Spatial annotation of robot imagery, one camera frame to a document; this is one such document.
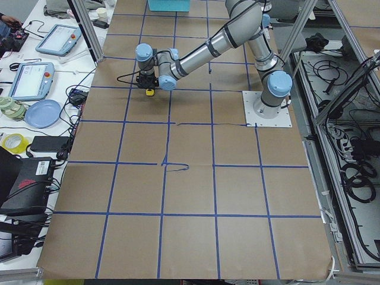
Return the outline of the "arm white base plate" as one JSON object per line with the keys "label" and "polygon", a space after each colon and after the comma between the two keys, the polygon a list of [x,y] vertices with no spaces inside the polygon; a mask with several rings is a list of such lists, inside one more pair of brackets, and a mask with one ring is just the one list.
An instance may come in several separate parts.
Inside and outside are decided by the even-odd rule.
{"label": "arm white base plate", "polygon": [[261,100],[261,91],[243,91],[246,125],[250,127],[291,128],[289,108],[284,99],[280,106],[268,107]]}

